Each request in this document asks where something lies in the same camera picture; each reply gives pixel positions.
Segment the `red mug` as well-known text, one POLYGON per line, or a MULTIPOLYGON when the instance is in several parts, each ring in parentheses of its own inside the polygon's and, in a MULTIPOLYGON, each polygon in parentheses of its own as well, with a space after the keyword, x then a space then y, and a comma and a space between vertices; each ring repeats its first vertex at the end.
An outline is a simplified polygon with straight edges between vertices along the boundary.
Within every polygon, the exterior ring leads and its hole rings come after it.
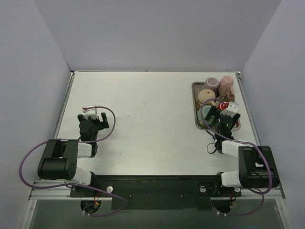
POLYGON ((219 110, 225 110, 228 107, 229 103, 228 102, 219 102, 217 104, 217 109, 219 110))

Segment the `green speckled mug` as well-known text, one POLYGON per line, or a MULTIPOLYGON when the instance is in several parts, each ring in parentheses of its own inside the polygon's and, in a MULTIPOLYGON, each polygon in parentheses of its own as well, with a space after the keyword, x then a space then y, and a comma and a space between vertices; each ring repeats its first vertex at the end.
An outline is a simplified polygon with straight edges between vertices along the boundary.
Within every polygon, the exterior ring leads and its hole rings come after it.
MULTIPOLYGON (((204 122, 203 122, 203 119, 201 117, 201 115, 203 115, 204 118, 206 118, 206 116, 208 115, 209 111, 211 109, 211 106, 210 105, 205 105, 203 107, 203 110, 201 112, 201 109, 199 109, 197 111, 197 120, 200 124, 203 124, 204 125, 204 122)), ((211 116, 210 119, 206 120, 205 122, 208 124, 208 125, 211 125, 212 124, 212 121, 214 119, 214 116, 211 116)))

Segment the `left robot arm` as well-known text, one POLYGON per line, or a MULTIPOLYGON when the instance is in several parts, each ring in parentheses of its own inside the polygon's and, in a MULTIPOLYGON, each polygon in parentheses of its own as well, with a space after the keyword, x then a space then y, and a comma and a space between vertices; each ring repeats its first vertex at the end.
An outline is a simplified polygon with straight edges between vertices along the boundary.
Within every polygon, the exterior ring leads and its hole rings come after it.
POLYGON ((109 128, 106 113, 95 110, 78 115, 80 140, 48 140, 38 165, 38 176, 45 180, 64 180, 81 184, 81 191, 91 197, 98 191, 93 173, 77 167, 78 158, 96 156, 98 132, 109 128))

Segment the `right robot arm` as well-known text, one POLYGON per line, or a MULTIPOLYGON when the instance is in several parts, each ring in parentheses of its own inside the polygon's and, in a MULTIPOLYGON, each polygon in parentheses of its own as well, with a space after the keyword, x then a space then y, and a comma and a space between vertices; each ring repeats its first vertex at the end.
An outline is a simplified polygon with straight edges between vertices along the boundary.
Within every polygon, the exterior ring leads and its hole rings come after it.
POLYGON ((222 172, 220 179, 213 182, 213 190, 224 195, 231 187, 247 189, 278 187, 279 174, 275 165, 272 150, 269 146, 254 146, 251 143, 234 139, 232 129, 240 118, 237 105, 224 110, 211 106, 204 114, 205 106, 198 111, 205 126, 214 132, 213 151, 232 156, 238 160, 238 169, 222 172))

